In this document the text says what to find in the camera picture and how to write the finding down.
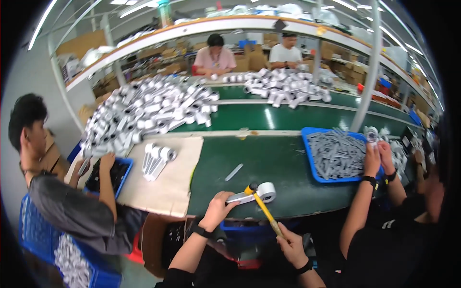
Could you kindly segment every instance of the gray t-shirt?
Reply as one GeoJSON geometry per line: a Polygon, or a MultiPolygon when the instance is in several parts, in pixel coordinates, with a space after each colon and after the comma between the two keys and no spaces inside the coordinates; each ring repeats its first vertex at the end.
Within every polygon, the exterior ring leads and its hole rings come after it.
{"type": "Polygon", "coordinates": [[[123,211],[125,206],[117,206],[117,222],[114,223],[113,213],[106,204],[84,195],[48,173],[32,178],[29,195],[41,215],[55,228],[100,253],[131,253],[132,234],[135,232],[129,230],[136,227],[127,227],[123,211]]]}

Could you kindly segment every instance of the red stool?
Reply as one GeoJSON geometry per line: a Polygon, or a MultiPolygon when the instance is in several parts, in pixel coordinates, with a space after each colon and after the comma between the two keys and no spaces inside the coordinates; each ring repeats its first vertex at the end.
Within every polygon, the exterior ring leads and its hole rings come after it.
{"type": "Polygon", "coordinates": [[[135,238],[133,240],[133,251],[131,254],[125,254],[125,256],[128,258],[128,260],[139,263],[144,265],[144,259],[142,258],[142,251],[138,248],[138,243],[139,243],[139,234],[142,231],[141,230],[135,235],[135,238]]]}

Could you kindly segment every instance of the red object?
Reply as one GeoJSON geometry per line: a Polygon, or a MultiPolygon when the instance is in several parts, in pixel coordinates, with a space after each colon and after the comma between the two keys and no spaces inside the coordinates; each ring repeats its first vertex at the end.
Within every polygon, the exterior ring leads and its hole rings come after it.
{"type": "Polygon", "coordinates": [[[239,269],[259,269],[261,262],[257,259],[236,261],[239,269]]]}
{"type": "Polygon", "coordinates": [[[389,93],[389,88],[384,87],[384,85],[380,85],[379,91],[383,93],[384,95],[387,95],[389,93]]]}
{"type": "Polygon", "coordinates": [[[364,87],[364,86],[363,86],[362,84],[360,84],[360,83],[357,84],[357,91],[359,92],[359,94],[362,94],[362,92],[363,92],[363,87],[364,87]]]}
{"type": "Polygon", "coordinates": [[[144,259],[142,259],[142,251],[139,250],[139,248],[138,248],[140,232],[138,232],[136,234],[135,239],[133,240],[133,251],[131,252],[131,254],[125,254],[125,256],[130,261],[133,261],[133,262],[140,263],[140,264],[144,265],[144,259]]]}
{"type": "Polygon", "coordinates": [[[197,66],[195,66],[195,65],[192,65],[191,72],[192,72],[192,76],[204,75],[204,74],[197,73],[197,66]]]}

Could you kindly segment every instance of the woman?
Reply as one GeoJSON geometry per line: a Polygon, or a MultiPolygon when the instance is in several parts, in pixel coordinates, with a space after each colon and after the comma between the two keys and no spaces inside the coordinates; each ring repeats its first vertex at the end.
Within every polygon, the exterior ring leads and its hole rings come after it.
{"type": "Polygon", "coordinates": [[[204,74],[210,78],[212,74],[229,73],[237,66],[234,53],[223,48],[224,39],[219,34],[211,34],[207,44],[208,47],[200,49],[195,58],[194,66],[197,67],[198,74],[204,74]]]}

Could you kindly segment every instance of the black hair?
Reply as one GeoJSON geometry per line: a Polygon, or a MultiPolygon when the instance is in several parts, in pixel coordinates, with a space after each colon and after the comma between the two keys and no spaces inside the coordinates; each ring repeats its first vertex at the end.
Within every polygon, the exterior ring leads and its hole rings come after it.
{"type": "Polygon", "coordinates": [[[210,37],[208,37],[207,44],[210,47],[213,46],[224,46],[224,39],[221,37],[219,34],[211,34],[210,37]]]}
{"type": "Polygon", "coordinates": [[[282,34],[282,37],[283,37],[283,38],[286,38],[286,37],[296,37],[296,34],[283,33],[283,34],[282,34]]]}
{"type": "Polygon", "coordinates": [[[21,133],[24,127],[32,128],[34,122],[45,121],[47,115],[43,98],[38,95],[30,93],[16,100],[8,124],[8,138],[18,152],[21,152],[21,133]]]}

